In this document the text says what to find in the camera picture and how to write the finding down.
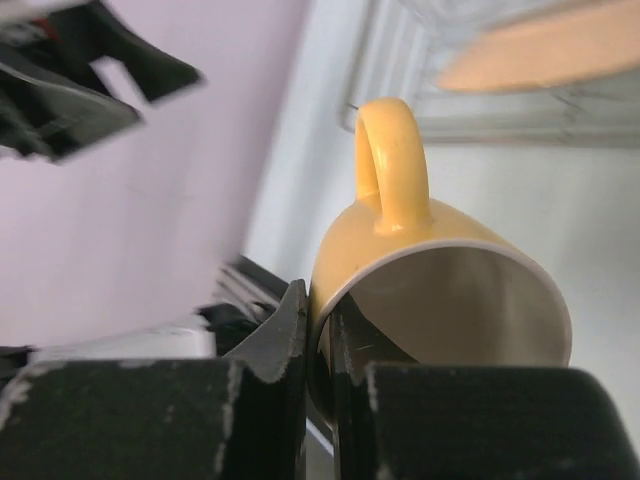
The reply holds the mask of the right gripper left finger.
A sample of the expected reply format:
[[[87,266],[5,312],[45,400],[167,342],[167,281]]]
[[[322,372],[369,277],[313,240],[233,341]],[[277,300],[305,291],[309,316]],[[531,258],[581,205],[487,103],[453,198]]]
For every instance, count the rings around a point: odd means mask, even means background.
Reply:
[[[5,479],[301,479],[306,289],[227,355],[55,359],[1,395]]]

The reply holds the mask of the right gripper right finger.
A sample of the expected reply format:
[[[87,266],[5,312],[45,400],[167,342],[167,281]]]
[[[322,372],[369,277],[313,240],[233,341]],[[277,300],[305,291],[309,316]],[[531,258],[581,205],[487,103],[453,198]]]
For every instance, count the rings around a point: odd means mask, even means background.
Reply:
[[[360,315],[330,321],[340,479],[635,479],[606,390],[567,368],[410,364]]]

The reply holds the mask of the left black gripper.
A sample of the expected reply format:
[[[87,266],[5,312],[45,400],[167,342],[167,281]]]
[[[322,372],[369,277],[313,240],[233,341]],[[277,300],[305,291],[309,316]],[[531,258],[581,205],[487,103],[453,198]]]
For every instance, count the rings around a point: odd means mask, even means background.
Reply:
[[[94,70],[104,58],[120,62],[150,103],[203,79],[103,1],[2,2],[1,148],[59,163],[139,123],[140,113]]]

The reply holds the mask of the yellow mug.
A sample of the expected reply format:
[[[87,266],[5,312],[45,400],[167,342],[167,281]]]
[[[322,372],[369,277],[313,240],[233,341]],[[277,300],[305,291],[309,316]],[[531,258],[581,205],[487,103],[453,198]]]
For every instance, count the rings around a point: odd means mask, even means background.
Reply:
[[[401,99],[362,105],[354,130],[356,195],[325,233],[309,292],[307,384],[333,424],[328,320],[352,300],[421,364],[564,367],[566,302],[537,262],[429,193],[417,121]]]

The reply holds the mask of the beige bird plate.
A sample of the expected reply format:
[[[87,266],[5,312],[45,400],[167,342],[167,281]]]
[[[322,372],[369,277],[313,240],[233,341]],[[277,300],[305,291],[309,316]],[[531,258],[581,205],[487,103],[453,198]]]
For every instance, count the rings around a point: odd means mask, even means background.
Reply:
[[[639,66],[637,1],[561,1],[486,31],[437,78],[456,92],[551,88]]]

